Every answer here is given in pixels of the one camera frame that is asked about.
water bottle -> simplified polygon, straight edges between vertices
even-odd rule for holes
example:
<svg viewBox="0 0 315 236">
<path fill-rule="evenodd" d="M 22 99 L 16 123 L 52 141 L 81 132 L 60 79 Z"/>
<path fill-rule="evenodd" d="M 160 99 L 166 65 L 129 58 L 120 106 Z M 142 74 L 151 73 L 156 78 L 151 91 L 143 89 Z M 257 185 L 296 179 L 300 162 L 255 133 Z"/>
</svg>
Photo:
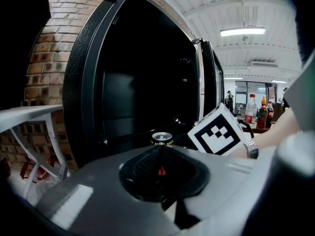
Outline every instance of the water bottle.
<svg viewBox="0 0 315 236">
<path fill-rule="evenodd" d="M 250 99 L 246 105 L 245 121 L 254 124 L 256 122 L 257 104 L 255 94 L 250 94 Z"/>
</svg>

red label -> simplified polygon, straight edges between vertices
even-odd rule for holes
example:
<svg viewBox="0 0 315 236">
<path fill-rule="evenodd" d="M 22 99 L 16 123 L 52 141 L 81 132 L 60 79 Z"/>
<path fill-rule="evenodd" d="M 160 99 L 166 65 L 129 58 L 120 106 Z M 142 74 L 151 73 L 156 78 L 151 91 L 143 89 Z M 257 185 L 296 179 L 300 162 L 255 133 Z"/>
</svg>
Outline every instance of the red label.
<svg viewBox="0 0 315 236">
<path fill-rule="evenodd" d="M 245 121 L 247 122 L 247 123 L 251 123 L 252 122 L 252 116 L 245 116 Z"/>
<path fill-rule="evenodd" d="M 163 166 L 161 166 L 160 170 L 157 173 L 159 176 L 165 176 L 166 175 L 166 171 L 164 169 Z"/>
<path fill-rule="evenodd" d="M 274 117 L 274 112 L 268 111 L 268 117 L 269 117 L 269 118 L 273 118 L 273 117 Z"/>
</svg>

white metal frame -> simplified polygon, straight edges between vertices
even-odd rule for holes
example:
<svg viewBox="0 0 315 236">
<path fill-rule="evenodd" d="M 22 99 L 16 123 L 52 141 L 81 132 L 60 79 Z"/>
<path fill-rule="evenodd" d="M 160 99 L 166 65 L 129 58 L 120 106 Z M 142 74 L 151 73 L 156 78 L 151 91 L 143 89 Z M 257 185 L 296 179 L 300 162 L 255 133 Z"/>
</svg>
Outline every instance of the white metal frame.
<svg viewBox="0 0 315 236">
<path fill-rule="evenodd" d="M 26 152 L 28 157 L 35 162 L 35 165 L 29 175 L 28 181 L 25 185 L 23 191 L 23 198 L 27 199 L 32 181 L 36 176 L 37 170 L 39 167 L 42 167 L 46 172 L 51 174 L 54 177 L 57 177 L 59 180 L 65 179 L 70 175 L 69 168 L 65 162 L 64 156 L 59 148 L 58 141 L 56 139 L 56 128 L 55 122 L 52 118 L 51 112 L 62 109 L 61 105 L 54 106 L 38 106 L 38 107 L 21 107 L 9 110 L 0 111 L 0 127 L 2 126 L 2 131 L 10 129 L 13 136 Z M 45 121 L 48 135 L 51 140 L 51 144 L 56 153 L 57 159 L 60 163 L 60 168 L 55 169 L 51 167 L 47 162 L 44 162 L 40 159 L 38 153 L 30 146 L 26 138 L 22 135 L 19 124 L 25 121 Z"/>
</svg>

metal watch band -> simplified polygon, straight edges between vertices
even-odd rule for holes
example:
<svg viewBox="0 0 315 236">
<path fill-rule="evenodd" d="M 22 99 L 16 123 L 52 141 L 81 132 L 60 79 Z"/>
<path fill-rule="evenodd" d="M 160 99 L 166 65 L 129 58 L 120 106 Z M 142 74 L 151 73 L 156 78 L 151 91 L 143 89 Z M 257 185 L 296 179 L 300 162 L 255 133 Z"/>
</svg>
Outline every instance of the metal watch band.
<svg viewBox="0 0 315 236">
<path fill-rule="evenodd" d="M 258 158 L 258 147 L 253 140 L 244 142 L 247 150 L 247 158 L 257 159 Z"/>
</svg>

ceiling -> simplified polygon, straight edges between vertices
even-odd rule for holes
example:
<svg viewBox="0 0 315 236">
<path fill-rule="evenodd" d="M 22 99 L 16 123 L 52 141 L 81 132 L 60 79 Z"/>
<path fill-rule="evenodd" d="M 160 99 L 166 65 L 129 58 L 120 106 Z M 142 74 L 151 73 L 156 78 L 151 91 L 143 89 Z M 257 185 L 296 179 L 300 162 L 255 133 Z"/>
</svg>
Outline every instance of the ceiling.
<svg viewBox="0 0 315 236">
<path fill-rule="evenodd" d="M 209 40 L 226 77 L 247 81 L 292 81 L 301 72 L 295 30 L 295 8 L 290 0 L 165 0 L 186 21 L 196 37 Z M 221 37 L 220 30 L 265 27 L 264 35 Z M 278 67 L 253 67 L 252 61 Z"/>
</svg>

